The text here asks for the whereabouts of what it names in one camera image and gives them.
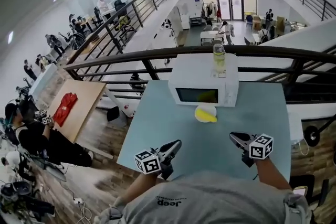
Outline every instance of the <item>jeep logo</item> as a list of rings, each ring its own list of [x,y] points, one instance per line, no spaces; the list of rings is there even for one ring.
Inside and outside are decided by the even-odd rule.
[[[162,206],[176,206],[176,207],[178,207],[178,204],[180,204],[181,201],[178,201],[178,202],[174,202],[174,201],[167,202],[167,201],[163,201],[163,199],[161,199],[161,200],[158,200],[157,203],[158,203],[158,205],[162,205]]]

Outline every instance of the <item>microwave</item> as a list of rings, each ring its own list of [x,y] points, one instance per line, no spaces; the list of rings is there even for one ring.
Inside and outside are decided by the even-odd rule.
[[[176,104],[234,107],[239,87],[236,55],[225,55],[225,68],[225,77],[218,77],[213,54],[178,55],[168,82]]]

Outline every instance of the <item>red shirt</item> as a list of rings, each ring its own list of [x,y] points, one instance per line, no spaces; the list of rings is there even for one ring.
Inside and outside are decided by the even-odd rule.
[[[54,121],[57,122],[60,127],[63,126],[64,121],[67,119],[72,107],[77,102],[77,100],[78,98],[75,93],[69,92],[63,96],[61,104],[53,116]]]

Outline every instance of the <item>microwave door window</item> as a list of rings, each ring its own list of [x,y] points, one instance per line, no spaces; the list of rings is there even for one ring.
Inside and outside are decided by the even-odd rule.
[[[181,102],[218,103],[217,89],[176,88]]]

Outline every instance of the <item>glass door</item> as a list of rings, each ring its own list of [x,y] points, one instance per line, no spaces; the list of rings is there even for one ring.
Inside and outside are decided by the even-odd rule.
[[[232,20],[242,20],[242,0],[230,0],[232,8]]]
[[[219,0],[222,20],[231,20],[231,7],[229,0]]]
[[[242,0],[219,0],[222,20],[243,20]]]

